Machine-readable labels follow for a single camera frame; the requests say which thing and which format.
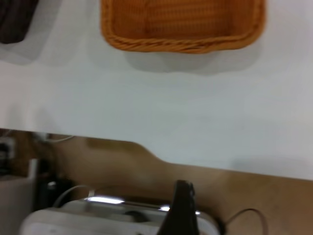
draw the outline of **electrical cord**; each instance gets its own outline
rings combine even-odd
[[[69,188],[68,190],[66,190],[65,192],[63,192],[58,198],[57,200],[55,200],[55,202],[53,203],[53,206],[52,207],[59,207],[61,201],[63,200],[63,198],[71,191],[73,191],[74,189],[76,188],[89,188],[89,194],[88,194],[88,198],[89,197],[93,197],[94,196],[94,193],[95,193],[95,190],[88,186],[88,185],[77,185],[77,186],[74,186],[74,187],[71,187]]]
[[[52,139],[46,139],[45,142],[49,142],[49,143],[59,143],[59,142],[63,142],[63,141],[68,141],[72,138],[74,138],[75,136],[69,136],[63,139],[59,139],[59,140],[52,140]]]
[[[268,231],[268,222],[266,220],[266,217],[264,216],[264,214],[262,212],[260,212],[257,209],[253,209],[253,208],[248,208],[248,209],[244,209],[242,211],[239,211],[238,213],[234,214],[232,217],[230,217],[226,222],[225,225],[228,226],[229,224],[231,224],[235,219],[237,219],[240,215],[246,213],[246,212],[255,212],[261,221],[262,224],[262,230],[263,230],[263,235],[269,235],[269,231]]]

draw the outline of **wicker basket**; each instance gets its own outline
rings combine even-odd
[[[253,43],[265,0],[101,0],[102,32],[127,51],[207,53]]]

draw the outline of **dark brown object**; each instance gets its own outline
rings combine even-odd
[[[157,235],[199,235],[192,183],[178,180],[174,198]]]
[[[39,0],[1,0],[0,43],[24,40]]]

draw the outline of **white cable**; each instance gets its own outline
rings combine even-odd
[[[59,143],[59,142],[63,142],[63,141],[67,141],[71,138],[74,138],[75,136],[69,136],[69,137],[66,137],[64,139],[59,139],[59,140],[52,140],[52,139],[46,139],[45,142],[49,142],[49,143]]]
[[[73,191],[76,188],[89,188],[89,194],[88,194],[88,198],[89,197],[93,197],[94,196],[94,189],[88,185],[77,185],[74,187],[69,188],[68,190],[66,190],[65,192],[63,192],[58,198],[57,200],[55,200],[55,202],[53,203],[52,207],[58,207],[59,204],[61,203],[62,199],[71,191]]]

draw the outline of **white countertop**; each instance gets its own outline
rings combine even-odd
[[[0,127],[312,180],[313,1],[268,1],[261,40],[189,55],[116,50],[98,0],[41,0],[27,39],[0,46]]]

